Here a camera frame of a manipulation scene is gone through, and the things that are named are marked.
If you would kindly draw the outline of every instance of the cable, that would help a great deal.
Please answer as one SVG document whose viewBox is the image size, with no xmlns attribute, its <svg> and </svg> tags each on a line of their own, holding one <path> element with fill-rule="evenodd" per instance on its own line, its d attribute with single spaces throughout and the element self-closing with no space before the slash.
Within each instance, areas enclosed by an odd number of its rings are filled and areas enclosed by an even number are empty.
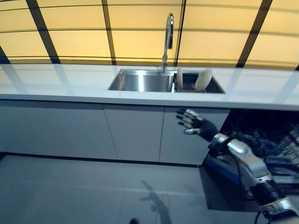
<svg viewBox="0 0 299 224">
<path fill-rule="evenodd" d="M 259 218 L 260 214 L 261 214 L 261 211 L 259 211 L 259 212 L 257 213 L 256 218 L 255 218 L 255 220 L 254 220 L 254 224 L 257 224 L 257 221 L 258 221 L 258 218 Z"/>
<path fill-rule="evenodd" d="M 237 170 L 238 170 L 238 178 L 239 178 L 239 186 L 238 186 L 238 190 L 239 190 L 239 197 L 240 197 L 242 200 L 244 200 L 244 201 L 255 201 L 254 198 L 245 198 L 245 197 L 243 197 L 242 186 L 241 186 L 242 179 L 241 179 L 240 165 L 239 165 L 237 159 L 236 159 L 234 156 L 232 156 L 232 155 L 230 155 L 230 156 L 234 159 L 235 164 L 236 164 L 236 166 L 237 166 Z"/>
</svg>

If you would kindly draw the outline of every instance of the faucet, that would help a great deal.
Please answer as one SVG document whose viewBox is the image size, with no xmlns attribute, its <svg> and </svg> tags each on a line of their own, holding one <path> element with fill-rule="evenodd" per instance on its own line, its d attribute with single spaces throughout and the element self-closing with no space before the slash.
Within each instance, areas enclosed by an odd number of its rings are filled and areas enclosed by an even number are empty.
<svg viewBox="0 0 299 224">
<path fill-rule="evenodd" d="M 173 38 L 173 15 L 172 13 L 169 13 L 166 21 L 164 54 L 162 57 L 163 73 L 165 72 L 165 67 L 167 66 L 167 49 L 172 48 L 172 38 Z"/>
</svg>

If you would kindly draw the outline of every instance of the sink basin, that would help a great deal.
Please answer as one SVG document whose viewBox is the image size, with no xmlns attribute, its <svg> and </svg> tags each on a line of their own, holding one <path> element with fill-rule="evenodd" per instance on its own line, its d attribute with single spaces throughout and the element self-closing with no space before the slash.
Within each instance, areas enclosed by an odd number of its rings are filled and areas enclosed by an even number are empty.
<svg viewBox="0 0 299 224">
<path fill-rule="evenodd" d="M 200 73 L 183 71 L 183 89 L 177 90 L 177 71 L 121 69 L 109 90 L 137 92 L 187 92 L 195 93 L 195 82 Z M 202 93 L 224 93 L 214 77 Z"/>
<path fill-rule="evenodd" d="M 109 90 L 138 92 L 172 92 L 173 75 L 176 71 L 161 73 L 157 70 L 121 69 L 108 88 Z"/>
</svg>

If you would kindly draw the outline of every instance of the white countertop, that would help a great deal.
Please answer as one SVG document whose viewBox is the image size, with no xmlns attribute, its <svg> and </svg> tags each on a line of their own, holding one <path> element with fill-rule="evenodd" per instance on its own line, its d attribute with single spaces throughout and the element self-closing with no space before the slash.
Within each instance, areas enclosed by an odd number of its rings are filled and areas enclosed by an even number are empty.
<svg viewBox="0 0 299 224">
<path fill-rule="evenodd" d="M 299 110 L 297 71 L 212 68 L 213 76 L 225 94 L 109 91 L 108 87 L 122 68 L 157 69 L 144 66 L 2 64 L 0 99 Z M 183 71 L 204 69 L 184 67 Z"/>
</svg>

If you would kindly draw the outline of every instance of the white cabinet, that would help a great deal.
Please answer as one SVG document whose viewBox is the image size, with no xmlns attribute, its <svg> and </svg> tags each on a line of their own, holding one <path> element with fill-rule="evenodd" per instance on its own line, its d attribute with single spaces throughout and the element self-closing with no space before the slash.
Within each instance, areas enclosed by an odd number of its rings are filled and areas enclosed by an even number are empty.
<svg viewBox="0 0 299 224">
<path fill-rule="evenodd" d="M 0 150 L 116 159 L 99 104 L 0 101 Z"/>
<path fill-rule="evenodd" d="M 69 156 L 117 159 L 102 104 L 44 104 L 51 122 L 67 141 Z"/>
<path fill-rule="evenodd" d="M 159 160 L 164 107 L 103 106 L 118 159 Z"/>
<path fill-rule="evenodd" d="M 223 125 L 229 110 L 192 108 L 202 117 L 213 122 L 219 129 Z M 177 107 L 166 107 L 164 113 L 160 162 L 201 165 L 209 143 L 198 135 L 183 134 L 184 127 L 178 125 Z"/>
</svg>

